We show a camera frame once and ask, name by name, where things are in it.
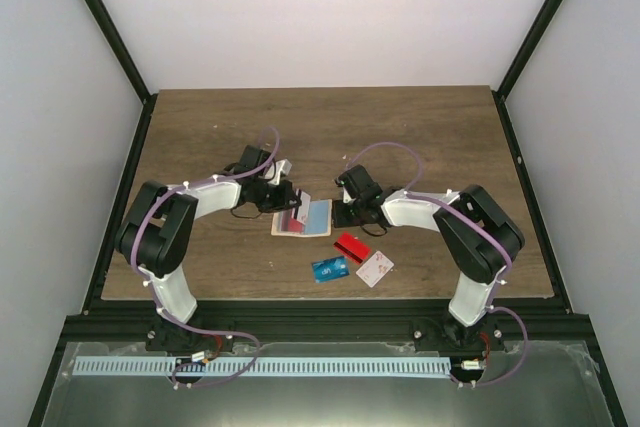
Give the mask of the red card black stripe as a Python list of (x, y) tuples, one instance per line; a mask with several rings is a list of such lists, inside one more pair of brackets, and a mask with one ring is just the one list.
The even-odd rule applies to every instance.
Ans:
[(371, 253), (368, 245), (347, 232), (341, 234), (333, 246), (357, 265), (367, 260)]

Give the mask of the beige leather card holder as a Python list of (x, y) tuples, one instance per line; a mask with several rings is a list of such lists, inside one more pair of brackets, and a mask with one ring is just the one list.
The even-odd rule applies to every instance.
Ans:
[(272, 236), (316, 238), (331, 234), (330, 200), (311, 201), (302, 216), (296, 216), (295, 210), (276, 213), (271, 225)]

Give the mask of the white card black magstripe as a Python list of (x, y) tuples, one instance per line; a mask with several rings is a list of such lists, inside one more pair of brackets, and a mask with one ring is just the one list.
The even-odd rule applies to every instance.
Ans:
[(300, 203), (294, 208), (293, 219), (300, 224), (305, 225), (309, 218), (311, 195), (301, 189), (296, 191), (296, 195)]

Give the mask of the white card pink pattern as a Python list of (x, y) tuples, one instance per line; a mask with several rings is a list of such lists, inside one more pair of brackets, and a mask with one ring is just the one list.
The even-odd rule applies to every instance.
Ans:
[(381, 251), (376, 251), (360, 266), (356, 271), (356, 276), (369, 288), (373, 288), (393, 267), (394, 263), (386, 255)]

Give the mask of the blue white card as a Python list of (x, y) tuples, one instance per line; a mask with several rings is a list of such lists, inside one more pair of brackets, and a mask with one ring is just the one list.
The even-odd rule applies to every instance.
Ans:
[(347, 259), (344, 256), (312, 262), (311, 268), (316, 283), (338, 280), (349, 275)]

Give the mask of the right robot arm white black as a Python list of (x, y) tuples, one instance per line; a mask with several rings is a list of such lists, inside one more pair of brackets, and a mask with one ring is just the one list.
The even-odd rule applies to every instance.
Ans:
[(415, 227), (441, 235), (460, 271), (443, 320), (447, 343), (458, 350), (479, 337), (497, 288), (525, 246), (520, 228), (479, 185), (441, 194), (382, 188), (356, 165), (335, 179), (342, 198), (333, 202), (335, 228), (377, 225)]

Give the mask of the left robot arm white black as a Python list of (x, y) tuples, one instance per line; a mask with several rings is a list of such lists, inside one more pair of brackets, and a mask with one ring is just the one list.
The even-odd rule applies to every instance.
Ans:
[(181, 350), (196, 349), (203, 324), (183, 269), (194, 222), (218, 211), (254, 205), (260, 214), (301, 205), (288, 175), (292, 164), (259, 147), (245, 147), (239, 161), (199, 181), (142, 184), (116, 234), (115, 250), (151, 289), (159, 315), (172, 321), (170, 340)]

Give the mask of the black aluminium front rail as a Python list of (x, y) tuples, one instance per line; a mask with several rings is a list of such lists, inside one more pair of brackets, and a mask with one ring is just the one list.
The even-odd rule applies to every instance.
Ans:
[[(590, 318), (550, 299), (504, 299), (534, 340), (589, 340)], [(417, 300), (202, 301), (191, 325), (220, 334), (246, 332), (261, 342), (404, 341), (415, 332), (438, 334), (448, 302)], [(157, 314), (149, 301), (96, 301), (86, 313), (66, 318), (60, 339), (68, 342), (144, 341)]]

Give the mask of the left black frame post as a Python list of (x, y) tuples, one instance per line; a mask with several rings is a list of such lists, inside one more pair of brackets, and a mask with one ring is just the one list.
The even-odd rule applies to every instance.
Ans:
[(116, 57), (122, 71), (127, 77), (138, 99), (147, 103), (151, 93), (137, 68), (129, 49), (126, 47), (120, 32), (113, 21), (103, 0), (84, 0), (102, 35)]

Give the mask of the black frame post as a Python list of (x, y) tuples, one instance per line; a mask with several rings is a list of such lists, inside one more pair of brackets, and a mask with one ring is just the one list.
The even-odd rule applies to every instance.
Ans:
[(120, 32), (113, 21), (103, 0), (84, 0), (102, 35), (116, 57), (122, 71), (127, 77), (138, 99), (147, 103), (151, 93), (137, 68), (129, 49), (126, 47)]
[(498, 101), (505, 102), (509, 97), (563, 1), (543, 1), (498, 89), (493, 92)]

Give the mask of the right black frame post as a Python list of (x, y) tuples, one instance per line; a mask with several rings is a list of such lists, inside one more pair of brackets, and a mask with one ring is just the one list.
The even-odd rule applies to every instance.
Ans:
[(493, 92), (498, 101), (505, 102), (509, 97), (563, 1), (543, 1), (498, 89)]

